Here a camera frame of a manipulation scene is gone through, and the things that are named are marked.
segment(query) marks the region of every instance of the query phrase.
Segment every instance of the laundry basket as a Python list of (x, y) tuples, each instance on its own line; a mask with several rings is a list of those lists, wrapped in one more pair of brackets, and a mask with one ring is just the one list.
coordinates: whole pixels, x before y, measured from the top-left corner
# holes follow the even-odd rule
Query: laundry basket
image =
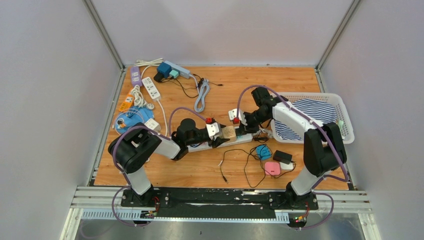
[[(342, 98), (334, 93), (321, 92), (278, 92), (279, 95), (286, 97), (290, 102), (295, 102), (301, 99), (312, 99), (329, 103), (334, 106), (337, 114), (337, 119), (344, 122), (341, 128), (341, 135), (344, 137), (344, 144), (351, 144), (355, 140), (354, 129), (352, 128), (351, 120), (349, 119), (348, 111), (343, 103)], [(271, 121), (272, 134), (278, 142), (302, 144), (303, 140), (284, 140), (276, 133), (274, 120)]]

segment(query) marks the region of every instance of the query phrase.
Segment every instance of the metal floor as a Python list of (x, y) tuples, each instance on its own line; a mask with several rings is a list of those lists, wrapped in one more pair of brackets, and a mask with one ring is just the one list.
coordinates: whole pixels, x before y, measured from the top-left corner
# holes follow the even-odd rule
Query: metal floor
[[(325, 214), (311, 213), (308, 225), (319, 222)], [(83, 232), (87, 237), (103, 233), (101, 240), (364, 240), (357, 214), (334, 213), (319, 227), (296, 232), (277, 223), (205, 223), (205, 222), (152, 222), (145, 227), (129, 227), (115, 220), (84, 220)], [(78, 231), (76, 240), (85, 239)]]

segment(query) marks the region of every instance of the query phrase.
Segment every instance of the striped cloth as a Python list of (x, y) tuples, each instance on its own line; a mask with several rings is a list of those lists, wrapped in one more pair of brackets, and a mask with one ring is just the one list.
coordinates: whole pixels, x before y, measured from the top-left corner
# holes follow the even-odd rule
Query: striped cloth
[[(309, 117), (322, 121), (324, 124), (336, 122), (337, 120), (334, 106), (324, 101), (305, 98), (293, 102), (293, 106)], [(283, 140), (302, 140), (302, 137), (280, 121), (275, 121), (275, 132)]]

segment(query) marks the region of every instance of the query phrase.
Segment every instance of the white wall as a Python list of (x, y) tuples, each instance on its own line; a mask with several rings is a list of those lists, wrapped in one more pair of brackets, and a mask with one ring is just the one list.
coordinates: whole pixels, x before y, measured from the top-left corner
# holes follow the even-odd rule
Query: white wall
[(2, 1), (0, 234), (57, 240), (119, 70), (82, 1)]
[(352, 177), (384, 240), (423, 239), (424, 1), (364, 0), (324, 65), (355, 142)]
[(352, 0), (93, 2), (127, 65), (315, 65)]

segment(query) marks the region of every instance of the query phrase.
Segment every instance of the wooden table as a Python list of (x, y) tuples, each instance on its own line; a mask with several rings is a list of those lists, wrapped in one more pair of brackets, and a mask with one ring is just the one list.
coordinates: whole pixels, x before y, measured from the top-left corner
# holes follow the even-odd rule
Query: wooden table
[[(192, 73), (216, 84), (224, 86), (210, 85), (210, 92), (207, 95), (205, 110), (201, 113), (205, 118), (215, 118), (219, 123), (231, 125), (228, 119), (228, 111), (237, 107), (237, 100), (243, 89), (254, 84), (264, 84), (277, 92), (319, 92), (320, 88), (313, 68), (300, 67), (187, 67)], [(144, 77), (151, 77), (156, 74), (156, 68), (150, 67), (144, 73)], [(177, 78), (185, 88), (194, 87), (194, 80), (183, 77)], [(189, 98), (184, 95), (182, 88), (171, 82), (156, 83), (156, 87), (162, 95), (161, 103), (165, 109), (166, 117), (169, 118), (171, 112), (177, 107), (188, 107), (193, 109), (195, 98)], [(121, 94), (116, 109), (121, 106), (124, 98), (132, 88), (130, 82), (129, 70), (125, 76)], [(248, 90), (243, 96), (240, 108), (243, 111), (251, 112), (257, 109), (255, 102)], [(146, 100), (151, 103), (152, 100), (142, 87), (141, 92)], [(186, 90), (187, 94), (195, 96), (195, 89)], [(165, 134), (165, 122), (162, 111), (157, 102), (154, 102), (153, 110), (155, 120), (162, 127), (162, 134)], [(198, 128), (204, 128), (205, 123), (194, 114), (179, 110), (172, 119), (171, 130), (175, 131), (181, 120), (192, 118), (196, 121)], [(96, 186), (120, 186), (126, 182), (115, 168), (112, 157), (107, 149), (109, 144), (118, 137), (114, 129), (110, 128), (104, 146), (103, 155), (98, 168), (98, 173), (94, 182)], [(145, 171), (151, 183), (155, 187), (210, 187), (210, 188), (249, 188), (246, 181), (243, 168), (246, 164), (247, 154), (242, 151), (231, 151), (225, 155), (225, 161), (222, 166), (223, 174), (228, 183), (226, 183), (220, 172), (219, 163), (223, 159), (225, 151), (230, 149), (244, 149), (249, 151), (251, 148), (259, 145), (258, 142), (250, 142), (227, 147), (220, 147), (210, 150), (188, 153), (179, 161), (172, 161), (161, 155), (153, 154), (150, 162), (146, 163)], [(289, 181), (295, 178), (304, 167), (303, 163), (303, 145), (302, 144), (282, 144), (274, 139), (267, 142), (269, 148), (274, 152), (280, 150), (293, 155), (293, 160), (297, 166), (293, 172), (283, 175), (278, 179), (266, 176), (257, 188), (259, 189), (285, 189)], [(247, 177), (252, 186), (255, 186), (264, 176), (264, 171), (260, 164), (253, 158), (249, 159), (246, 167)], [(336, 170), (334, 175), (343, 177), (340, 169)], [(347, 184), (328, 179), (323, 181), (317, 189), (326, 190), (347, 190)]]

